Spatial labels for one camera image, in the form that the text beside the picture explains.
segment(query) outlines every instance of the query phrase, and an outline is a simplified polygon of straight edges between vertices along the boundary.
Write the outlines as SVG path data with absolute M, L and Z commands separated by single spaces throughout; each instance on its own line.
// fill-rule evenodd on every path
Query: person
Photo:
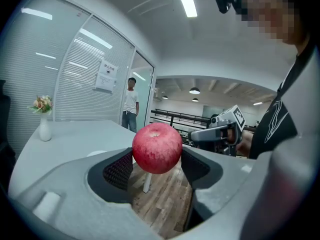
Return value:
M 272 39 L 294 45 L 297 50 L 294 65 L 280 84 L 276 98 L 256 131 L 244 131 L 242 141 L 236 146 L 237 151 L 243 155 L 256 159 L 261 153 L 272 151 L 282 141 L 297 135 L 293 120 L 281 98 L 308 63 L 316 49 L 316 42 L 311 35 L 313 26 L 304 14 L 312 8 L 310 4 L 305 5 L 299 0 L 242 0 L 241 4 L 246 7 L 248 20 L 257 23 Z M 233 139 L 234 132 L 229 130 L 228 140 L 232 142 Z
M 128 89 L 126 90 L 124 98 L 124 106 L 122 112 L 122 127 L 136 133 L 137 132 L 137 116 L 139 114 L 139 95 L 134 90 L 136 79 L 131 77 L 128 80 Z

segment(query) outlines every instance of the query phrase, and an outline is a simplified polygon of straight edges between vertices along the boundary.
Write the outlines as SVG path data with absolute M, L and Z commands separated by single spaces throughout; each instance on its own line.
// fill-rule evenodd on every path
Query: jeans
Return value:
M 130 131 L 136 133 L 137 132 L 137 115 L 131 113 L 129 111 L 123 111 L 122 113 L 122 127 L 128 129 L 128 125 L 130 126 Z

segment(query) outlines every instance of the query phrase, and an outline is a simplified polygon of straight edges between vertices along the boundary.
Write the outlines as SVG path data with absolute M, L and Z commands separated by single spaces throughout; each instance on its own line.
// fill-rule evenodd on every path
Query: glass door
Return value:
M 139 96 L 139 114 L 136 117 L 136 131 L 145 126 L 149 94 L 154 68 L 138 53 L 135 53 L 129 77 L 135 78 L 134 90 Z

